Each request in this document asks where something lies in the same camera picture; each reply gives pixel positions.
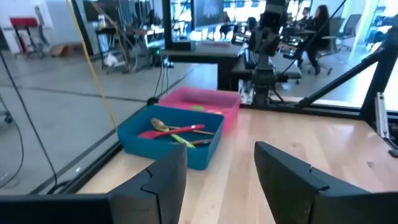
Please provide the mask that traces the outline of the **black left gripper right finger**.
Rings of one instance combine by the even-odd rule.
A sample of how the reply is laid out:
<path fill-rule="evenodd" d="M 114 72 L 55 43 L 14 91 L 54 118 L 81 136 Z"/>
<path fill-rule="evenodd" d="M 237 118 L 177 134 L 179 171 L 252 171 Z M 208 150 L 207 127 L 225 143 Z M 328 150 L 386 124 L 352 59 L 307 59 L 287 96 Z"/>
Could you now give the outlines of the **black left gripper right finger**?
<path fill-rule="evenodd" d="M 315 223 L 317 196 L 367 194 L 266 142 L 255 142 L 254 161 L 276 223 Z"/>

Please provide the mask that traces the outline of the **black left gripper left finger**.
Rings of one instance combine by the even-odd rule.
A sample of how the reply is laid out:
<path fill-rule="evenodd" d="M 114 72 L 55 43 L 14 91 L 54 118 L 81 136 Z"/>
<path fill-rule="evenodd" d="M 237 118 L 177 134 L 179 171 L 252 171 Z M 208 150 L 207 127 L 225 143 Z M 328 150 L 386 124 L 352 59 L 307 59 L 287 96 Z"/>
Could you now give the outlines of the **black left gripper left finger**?
<path fill-rule="evenodd" d="M 187 148 L 173 149 L 108 192 L 111 223 L 179 222 L 187 182 Z"/>

